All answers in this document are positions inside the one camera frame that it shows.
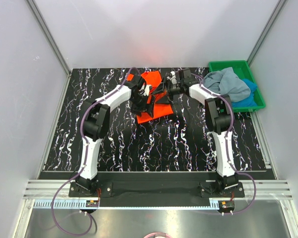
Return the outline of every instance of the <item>green plastic bin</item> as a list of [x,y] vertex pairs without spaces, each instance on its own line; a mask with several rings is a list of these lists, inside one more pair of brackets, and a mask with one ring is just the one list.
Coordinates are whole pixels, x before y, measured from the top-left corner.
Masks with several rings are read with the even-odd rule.
[[[209,63],[210,72],[219,71],[224,68],[232,67],[234,73],[240,78],[247,78],[248,80],[256,83],[252,72],[248,66],[248,63],[245,60],[234,60],[234,61],[213,61]],[[235,113],[243,113],[243,112],[255,112],[261,108],[266,106],[263,96],[260,93],[258,87],[254,93],[254,100],[257,104],[256,107],[242,107],[242,108],[233,108]]]

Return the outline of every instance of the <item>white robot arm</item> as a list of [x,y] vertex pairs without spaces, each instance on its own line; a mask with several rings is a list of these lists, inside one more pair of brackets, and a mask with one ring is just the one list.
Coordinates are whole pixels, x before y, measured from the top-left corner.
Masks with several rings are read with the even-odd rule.
[[[167,92],[156,103],[169,104],[173,100],[173,95],[185,93],[205,105],[206,124],[214,137],[218,157],[217,189],[222,191],[237,186],[237,174],[229,163],[230,161],[234,166],[231,146],[232,132],[229,132],[227,134],[228,138],[225,138],[231,119],[224,102],[211,95],[208,90],[205,90],[203,85],[200,85],[195,77],[191,75],[189,69],[172,72],[163,78],[163,82],[151,95],[149,95],[149,91],[150,85],[147,85],[141,76],[135,75],[132,81],[127,81],[113,96],[105,99],[95,109],[90,111],[83,122],[84,135],[89,144],[88,151],[86,151],[86,142],[83,140],[82,158],[85,158],[87,153],[87,161],[85,165],[83,160],[81,162],[80,170],[83,169],[83,172],[76,179],[77,185],[87,190],[91,189],[90,185],[97,175],[99,147],[109,129],[110,112],[121,103],[130,100],[133,103],[131,112],[137,115],[141,115],[141,112],[147,112],[153,117],[154,95]],[[150,103],[147,103],[149,96],[151,96],[151,100]],[[222,97],[230,103],[228,95],[222,95]],[[84,103],[85,105],[83,104],[82,109],[88,108],[93,102]],[[228,154],[226,153],[225,140],[228,141]]]

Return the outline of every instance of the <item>black mounting plate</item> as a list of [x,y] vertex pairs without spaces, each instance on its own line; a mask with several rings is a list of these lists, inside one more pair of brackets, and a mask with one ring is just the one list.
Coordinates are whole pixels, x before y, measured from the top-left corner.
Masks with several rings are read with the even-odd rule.
[[232,192],[234,192],[234,197],[245,197],[243,184],[241,182],[238,183],[237,187],[228,188],[223,190],[221,193],[216,191],[208,191],[215,182],[200,182],[200,192],[202,198],[231,198]]
[[94,193],[90,193],[87,189],[82,188],[81,186],[77,185],[76,182],[71,182],[71,187],[69,191],[69,197],[97,197],[97,188],[101,189],[101,197],[111,197],[112,190],[113,190],[113,183],[108,181],[103,182],[95,182],[92,183],[92,191]]

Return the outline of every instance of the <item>white wall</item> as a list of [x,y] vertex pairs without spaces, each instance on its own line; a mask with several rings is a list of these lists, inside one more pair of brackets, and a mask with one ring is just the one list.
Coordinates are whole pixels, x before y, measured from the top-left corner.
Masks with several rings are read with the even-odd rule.
[[0,0],[0,238],[11,237],[66,76],[24,0]]
[[288,1],[251,69],[267,104],[259,117],[298,210],[298,0]]
[[246,60],[277,0],[36,0],[69,67]]

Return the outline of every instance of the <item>red cloth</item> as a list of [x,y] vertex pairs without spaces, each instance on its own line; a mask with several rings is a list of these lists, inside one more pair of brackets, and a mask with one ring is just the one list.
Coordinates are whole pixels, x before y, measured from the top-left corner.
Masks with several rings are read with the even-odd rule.
[[[145,81],[147,82],[147,85],[152,86],[152,89],[150,90],[151,93],[159,86],[159,84],[162,81],[159,71],[145,72],[141,76],[142,78],[145,79]],[[127,80],[131,81],[133,77],[134,76],[132,74],[129,74]],[[165,94],[166,94],[165,92],[156,94],[154,102],[158,101]],[[154,103],[153,118],[151,118],[148,113],[141,113],[141,116],[137,116],[137,121],[139,124],[141,124],[170,114],[173,114],[171,105]]]

